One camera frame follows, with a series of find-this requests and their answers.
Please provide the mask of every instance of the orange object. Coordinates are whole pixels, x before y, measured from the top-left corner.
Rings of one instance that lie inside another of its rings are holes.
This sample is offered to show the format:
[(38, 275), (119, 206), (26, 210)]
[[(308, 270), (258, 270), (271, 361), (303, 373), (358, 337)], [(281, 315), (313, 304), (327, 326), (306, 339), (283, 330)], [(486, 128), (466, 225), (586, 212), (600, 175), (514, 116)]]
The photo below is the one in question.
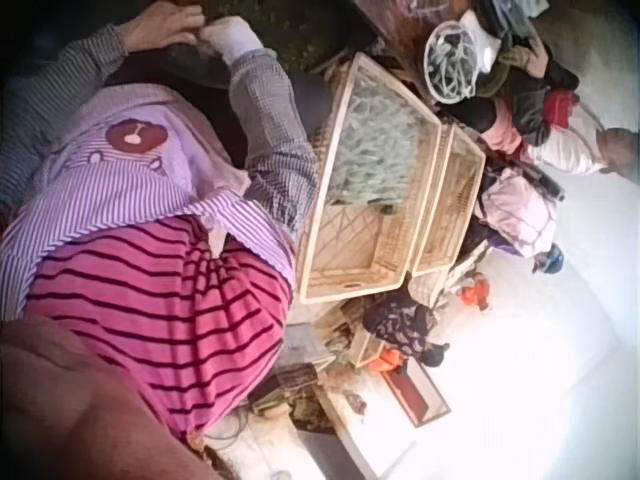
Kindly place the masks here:
[(369, 363), (369, 370), (377, 373), (390, 372), (391, 370), (395, 370), (399, 365), (402, 365), (402, 362), (403, 359), (400, 352), (385, 347), (380, 357)]
[(476, 272), (471, 277), (473, 278), (472, 287), (464, 287), (460, 291), (460, 300), (467, 306), (477, 306), (481, 311), (489, 308), (487, 298), (489, 297), (489, 281), (480, 272)]

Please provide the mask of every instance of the wooden table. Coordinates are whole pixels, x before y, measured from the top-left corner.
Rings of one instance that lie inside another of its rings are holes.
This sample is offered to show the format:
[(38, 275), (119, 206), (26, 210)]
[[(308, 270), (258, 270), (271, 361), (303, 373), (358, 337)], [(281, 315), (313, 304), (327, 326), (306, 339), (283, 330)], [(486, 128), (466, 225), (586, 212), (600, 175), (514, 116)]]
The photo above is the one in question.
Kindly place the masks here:
[(422, 57), (433, 29), (447, 20), (456, 20), (469, 8), (471, 0), (449, 0), (449, 8), (428, 17), (411, 13), (414, 0), (350, 0), (380, 35), (416, 84), (424, 100), (433, 100), (424, 80)]

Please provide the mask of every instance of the plastic crate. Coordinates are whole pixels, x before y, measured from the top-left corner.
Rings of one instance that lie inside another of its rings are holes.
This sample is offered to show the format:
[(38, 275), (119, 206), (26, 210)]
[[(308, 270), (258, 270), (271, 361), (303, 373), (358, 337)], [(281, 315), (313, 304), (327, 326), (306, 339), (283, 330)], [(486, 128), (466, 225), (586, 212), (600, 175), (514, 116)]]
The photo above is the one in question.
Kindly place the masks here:
[(460, 128), (445, 127), (413, 252), (412, 275), (454, 264), (473, 213), (484, 162), (485, 154)]
[[(408, 177), (406, 195), (391, 212), (376, 205), (327, 202), (357, 75), (375, 78), (380, 88), (394, 92), (397, 101), (410, 106), (409, 110), (416, 112), (412, 115), (418, 118), (415, 168)], [(313, 142), (320, 186), (298, 249), (301, 303), (343, 300), (393, 290), (402, 284), (442, 134), (440, 120), (399, 80), (364, 54), (356, 55), (350, 65), (338, 69), (331, 83), (335, 95), (333, 112)]]

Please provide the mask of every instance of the woven basket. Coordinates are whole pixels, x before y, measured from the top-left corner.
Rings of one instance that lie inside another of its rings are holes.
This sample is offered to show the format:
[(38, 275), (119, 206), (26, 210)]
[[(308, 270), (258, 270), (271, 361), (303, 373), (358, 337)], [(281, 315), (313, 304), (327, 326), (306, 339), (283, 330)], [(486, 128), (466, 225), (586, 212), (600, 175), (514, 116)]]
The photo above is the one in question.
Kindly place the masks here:
[[(374, 205), (327, 204), (340, 133), (356, 75), (361, 70), (393, 90), (399, 101), (408, 103), (426, 125), (419, 137), (408, 192), (391, 213)], [(333, 112), (313, 141), (320, 187), (298, 249), (301, 303), (343, 300), (393, 290), (402, 284), (442, 134), (438, 118), (400, 81), (364, 54), (356, 55), (350, 65), (335, 72), (332, 88)]]
[(485, 154), (460, 128), (445, 128), (411, 260), (412, 275), (454, 264), (476, 202), (484, 161)]

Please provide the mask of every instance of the pink striped shirt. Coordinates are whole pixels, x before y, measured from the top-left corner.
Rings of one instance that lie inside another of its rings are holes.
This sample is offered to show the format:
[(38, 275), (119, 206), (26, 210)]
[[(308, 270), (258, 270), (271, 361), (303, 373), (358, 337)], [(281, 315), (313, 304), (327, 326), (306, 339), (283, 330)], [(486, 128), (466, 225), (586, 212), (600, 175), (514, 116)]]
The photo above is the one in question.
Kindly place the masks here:
[(278, 271), (233, 238), (212, 258), (193, 216), (101, 230), (38, 265), (26, 314), (122, 368), (177, 437), (238, 404), (273, 365), (291, 300)]

